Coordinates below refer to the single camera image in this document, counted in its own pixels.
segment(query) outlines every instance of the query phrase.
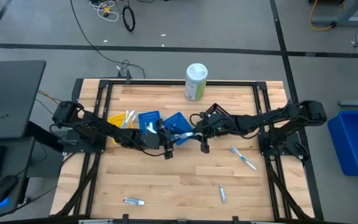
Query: gray floor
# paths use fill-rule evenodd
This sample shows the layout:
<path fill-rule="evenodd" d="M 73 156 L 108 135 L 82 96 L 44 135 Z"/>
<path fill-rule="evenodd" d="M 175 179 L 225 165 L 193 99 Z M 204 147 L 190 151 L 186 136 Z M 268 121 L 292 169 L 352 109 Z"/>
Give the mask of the gray floor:
<path fill-rule="evenodd" d="M 110 23 L 97 17 L 87 0 L 74 0 L 78 18 L 95 45 L 141 47 L 205 47 L 280 50 L 269 0 L 131 0 L 137 24 L 128 33 L 122 21 Z M 357 27 L 315 32 L 308 26 L 311 5 L 307 0 L 276 0 L 287 50 L 353 53 L 351 41 Z M 0 10 L 5 3 L 0 0 Z M 319 4 L 316 15 L 340 14 L 338 5 Z M 69 1 L 13 0 L 0 22 L 0 43 L 87 45 L 71 13 Z M 288 83 L 281 56 L 183 52 L 103 52 L 107 57 L 145 68 L 147 78 L 184 78 L 186 67 L 201 62 L 210 79 L 282 80 Z M 116 64 L 90 50 L 0 49 L 0 60 L 47 61 L 41 89 L 56 98 L 70 99 L 76 78 L 114 77 Z M 341 108 L 337 101 L 358 98 L 358 59 L 290 57 L 300 100 L 323 102 L 329 119 Z M 131 68 L 133 77 L 141 77 Z M 51 110 L 55 105 L 39 96 Z M 32 121 L 47 128 L 51 115 L 36 103 Z M 306 129 L 325 220 L 358 223 L 358 177 L 345 176 L 339 166 L 326 124 Z M 45 164 L 58 169 L 62 157 L 48 150 Z M 34 169 L 42 169 L 40 164 Z M 48 178 L 32 179 L 28 194 L 38 195 L 57 183 L 55 171 Z M 3 220 L 46 217 L 53 200 L 50 192 L 31 206 Z"/>

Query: small tube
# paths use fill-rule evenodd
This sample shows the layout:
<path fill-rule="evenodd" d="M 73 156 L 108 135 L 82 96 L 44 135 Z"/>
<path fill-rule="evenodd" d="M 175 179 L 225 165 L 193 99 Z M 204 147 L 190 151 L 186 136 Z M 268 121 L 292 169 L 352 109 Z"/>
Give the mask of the small tube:
<path fill-rule="evenodd" d="M 123 202 L 131 205 L 144 205 L 144 201 L 136 198 L 124 198 Z"/>

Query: wooden tabletop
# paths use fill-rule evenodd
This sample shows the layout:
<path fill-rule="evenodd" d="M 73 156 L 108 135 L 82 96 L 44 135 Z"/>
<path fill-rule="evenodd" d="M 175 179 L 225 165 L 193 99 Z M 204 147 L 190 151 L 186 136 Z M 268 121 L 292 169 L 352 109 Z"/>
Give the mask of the wooden tabletop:
<path fill-rule="evenodd" d="M 98 83 L 98 79 L 83 81 L 79 102 L 88 111 L 93 111 Z M 267 86 L 272 109 L 285 106 L 283 83 L 267 82 Z M 188 119 L 190 114 L 205 111 L 213 103 L 230 114 L 256 114 L 253 91 L 247 86 L 207 86 L 204 98 L 194 102 L 186 99 L 181 85 L 114 85 L 108 115 L 125 110 L 137 113 L 159 110 L 166 119 L 180 111 Z M 134 127 L 139 127 L 137 120 Z M 198 141 L 187 141 L 175 147 L 173 159 L 165 160 L 163 156 L 150 157 L 113 145 L 109 138 L 101 156 L 91 217 L 121 218 L 128 213 L 131 219 L 231 220 L 232 216 L 238 216 L 240 220 L 273 220 L 265 162 L 257 138 L 221 136 L 208 143 L 209 154 L 200 151 Z M 231 146 L 248 157 L 257 170 L 233 154 Z M 158 154 L 162 149 L 149 152 Z M 58 212 L 76 190 L 83 157 L 77 154 L 64 165 L 51 214 Z M 313 217 L 302 163 L 295 157 L 282 156 L 282 164 L 288 191 L 305 213 Z M 221 201 L 219 185 L 224 186 L 227 203 Z M 284 217 L 282 198 L 276 192 L 280 216 Z M 125 204 L 124 197 L 139 198 L 145 205 Z"/>

